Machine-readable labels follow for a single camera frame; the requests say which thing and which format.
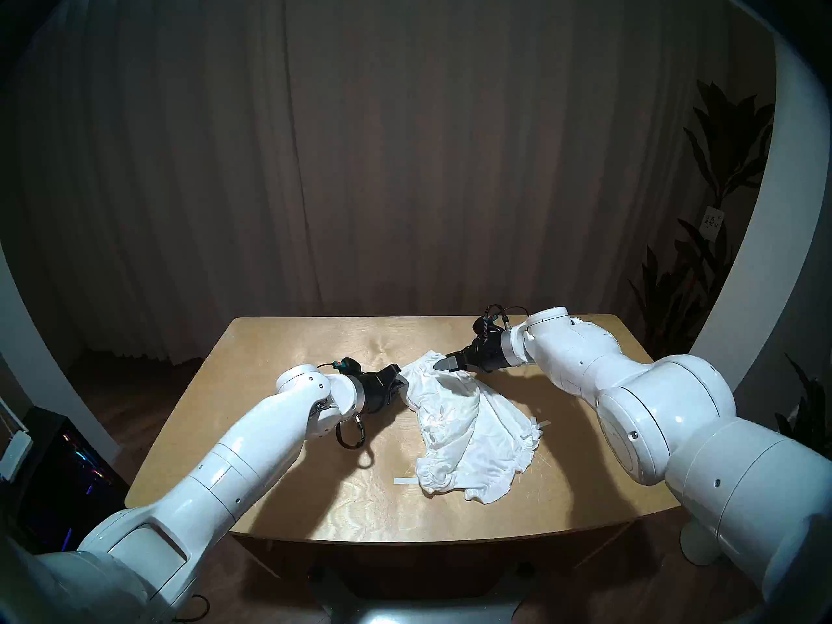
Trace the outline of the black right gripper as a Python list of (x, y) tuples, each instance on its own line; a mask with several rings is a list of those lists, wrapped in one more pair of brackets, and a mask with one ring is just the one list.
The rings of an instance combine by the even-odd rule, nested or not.
[(442, 371), (480, 371), (491, 373), (496, 370), (517, 366), (511, 334), (478, 334), (461, 351), (452, 352), (438, 359), (434, 365), (441, 365)]

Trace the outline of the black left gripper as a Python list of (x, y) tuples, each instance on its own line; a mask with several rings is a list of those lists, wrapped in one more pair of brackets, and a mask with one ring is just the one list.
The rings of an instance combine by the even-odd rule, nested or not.
[(359, 413), (377, 413), (395, 398), (405, 399), (407, 396), (408, 381), (402, 378), (398, 364), (389, 364), (377, 372), (359, 373), (357, 379), (364, 393)]

